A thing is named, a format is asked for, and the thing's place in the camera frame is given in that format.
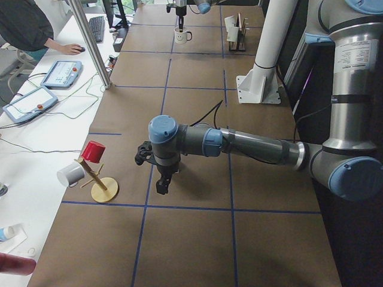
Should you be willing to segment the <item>person's hand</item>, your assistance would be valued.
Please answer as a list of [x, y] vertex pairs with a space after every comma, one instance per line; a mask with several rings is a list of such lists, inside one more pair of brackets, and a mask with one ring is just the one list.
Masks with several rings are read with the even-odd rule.
[[80, 45], [78, 44], [68, 44], [68, 45], [61, 45], [59, 47], [59, 51], [62, 53], [62, 54], [65, 54], [65, 55], [76, 55], [76, 54], [80, 54], [81, 52], [76, 50], [75, 47], [80, 47]]

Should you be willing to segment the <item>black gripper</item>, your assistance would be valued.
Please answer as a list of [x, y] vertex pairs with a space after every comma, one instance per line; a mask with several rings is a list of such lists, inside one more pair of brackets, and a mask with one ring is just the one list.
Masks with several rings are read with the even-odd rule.
[[178, 173], [180, 169], [180, 158], [155, 158], [157, 169], [161, 178], [156, 182], [158, 194], [166, 195], [169, 192], [172, 175]]
[[178, 16], [178, 28], [184, 31], [184, 16], [187, 14], [187, 0], [175, 0], [175, 10]]

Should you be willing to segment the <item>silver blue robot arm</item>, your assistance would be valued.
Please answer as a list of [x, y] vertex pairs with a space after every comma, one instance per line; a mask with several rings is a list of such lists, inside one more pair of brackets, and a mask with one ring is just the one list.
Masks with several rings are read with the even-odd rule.
[[[211, 0], [203, 0], [203, 1], [193, 1], [197, 6], [199, 12], [201, 14], [206, 14], [210, 11], [211, 7], [214, 5], [218, 5], [223, 1], [211, 1]], [[178, 16], [178, 28], [180, 32], [184, 31], [184, 17], [187, 15], [187, 0], [176, 0], [173, 3], [168, 4], [167, 12], [170, 12], [171, 8], [175, 8], [176, 15]]]
[[335, 44], [328, 140], [321, 145], [291, 143], [229, 129], [182, 125], [159, 115], [148, 126], [146, 156], [161, 174], [157, 192], [168, 192], [182, 155], [217, 157], [224, 152], [308, 169], [316, 181], [345, 200], [374, 196], [382, 189], [382, 163], [372, 157], [376, 147], [368, 138], [367, 125], [381, 36], [381, 1], [310, 1], [306, 42]]

